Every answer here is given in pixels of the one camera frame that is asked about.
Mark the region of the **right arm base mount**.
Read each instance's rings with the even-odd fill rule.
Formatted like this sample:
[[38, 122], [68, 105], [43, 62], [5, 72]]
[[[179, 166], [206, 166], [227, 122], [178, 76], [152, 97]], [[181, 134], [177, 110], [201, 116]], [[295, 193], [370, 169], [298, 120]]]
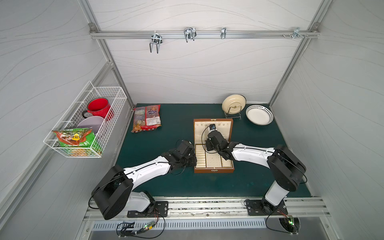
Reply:
[[287, 216], [289, 214], [284, 201], [281, 201], [277, 206], [273, 206], [264, 199], [246, 199], [244, 200], [244, 206], [249, 216]]

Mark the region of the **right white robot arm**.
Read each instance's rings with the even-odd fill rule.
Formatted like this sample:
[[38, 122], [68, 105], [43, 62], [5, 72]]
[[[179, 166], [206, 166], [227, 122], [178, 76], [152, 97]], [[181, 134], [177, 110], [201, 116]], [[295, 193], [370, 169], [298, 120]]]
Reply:
[[261, 207], [268, 213], [277, 209], [288, 193], [298, 189], [307, 170], [291, 150], [282, 145], [261, 148], [228, 142], [217, 130], [208, 133], [206, 145], [209, 153], [216, 152], [225, 160], [248, 162], [270, 169], [275, 180], [261, 200]]

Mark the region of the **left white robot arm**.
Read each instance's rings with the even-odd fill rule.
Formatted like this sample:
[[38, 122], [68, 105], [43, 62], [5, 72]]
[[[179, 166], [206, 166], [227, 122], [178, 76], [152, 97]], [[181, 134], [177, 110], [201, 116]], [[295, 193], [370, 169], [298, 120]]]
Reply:
[[195, 167], [196, 164], [195, 147], [183, 140], [175, 149], [147, 163], [124, 169], [119, 165], [113, 166], [93, 189], [91, 199], [95, 201], [104, 220], [116, 217], [124, 208], [152, 217], [156, 201], [148, 192], [137, 193], [134, 189], [156, 177]]

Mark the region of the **brown wooden jewelry box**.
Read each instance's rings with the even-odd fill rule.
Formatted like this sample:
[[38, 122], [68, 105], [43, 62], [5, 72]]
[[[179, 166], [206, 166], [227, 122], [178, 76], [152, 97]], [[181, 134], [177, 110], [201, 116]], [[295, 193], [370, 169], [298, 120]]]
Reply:
[[197, 163], [196, 174], [233, 173], [234, 163], [225, 160], [209, 141], [208, 134], [217, 130], [224, 139], [231, 140], [233, 120], [231, 119], [194, 119], [194, 144]]

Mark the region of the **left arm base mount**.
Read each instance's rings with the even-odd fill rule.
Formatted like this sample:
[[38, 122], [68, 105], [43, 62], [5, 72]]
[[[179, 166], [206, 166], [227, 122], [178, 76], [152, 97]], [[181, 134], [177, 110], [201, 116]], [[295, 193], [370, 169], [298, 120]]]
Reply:
[[128, 218], [161, 218], [167, 217], [169, 210], [169, 202], [168, 201], [155, 201], [151, 202], [149, 206], [143, 211], [128, 211]]

